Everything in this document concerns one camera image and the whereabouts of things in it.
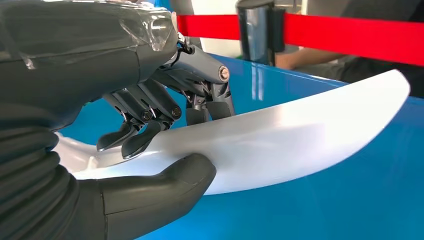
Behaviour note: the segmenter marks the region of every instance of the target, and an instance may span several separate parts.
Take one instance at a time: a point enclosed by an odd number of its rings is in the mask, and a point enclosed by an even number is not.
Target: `blue table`
[[[238,114],[343,85],[217,58],[230,69]],[[171,94],[185,106],[183,97]],[[88,104],[75,123],[61,132],[95,144],[121,122],[121,116],[99,100]],[[174,127],[184,125],[180,120]],[[204,196],[187,216],[141,239],[423,240],[423,143],[424,100],[410,98],[374,141],[342,163],[274,186]]]

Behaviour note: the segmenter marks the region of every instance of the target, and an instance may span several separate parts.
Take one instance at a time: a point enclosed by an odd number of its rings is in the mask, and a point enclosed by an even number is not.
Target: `red barrier tape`
[[[188,37],[240,39],[237,15],[180,15],[178,29]],[[286,13],[284,43],[424,66],[424,23]]]

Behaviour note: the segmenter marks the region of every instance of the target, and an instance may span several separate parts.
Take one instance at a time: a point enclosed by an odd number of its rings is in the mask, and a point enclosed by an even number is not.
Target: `white plastic part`
[[[55,150],[77,179],[154,175],[201,153],[217,168],[206,194],[236,192],[301,178],[350,157],[386,127],[409,91],[404,76],[392,70],[273,107],[163,131],[128,161],[120,147],[96,152],[63,136]]]

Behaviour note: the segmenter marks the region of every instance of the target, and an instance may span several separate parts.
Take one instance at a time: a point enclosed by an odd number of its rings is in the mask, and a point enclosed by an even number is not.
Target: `person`
[[[341,17],[424,22],[424,0],[351,0]],[[409,81],[410,95],[424,98],[424,67],[365,57],[353,57],[345,62],[331,63],[343,57],[345,55],[335,52],[303,48],[293,53],[277,54],[275,66],[346,83],[354,83],[398,69]]]

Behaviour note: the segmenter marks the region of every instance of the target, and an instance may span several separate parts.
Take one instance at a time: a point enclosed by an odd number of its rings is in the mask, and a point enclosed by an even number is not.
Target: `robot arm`
[[[165,9],[2,1],[0,73],[0,239],[135,239],[185,215],[215,177],[191,154],[154,176],[76,180],[52,151],[54,131],[102,97],[124,120],[97,148],[122,145],[126,159],[181,117],[164,85],[186,97],[188,125],[234,115],[228,69]]]

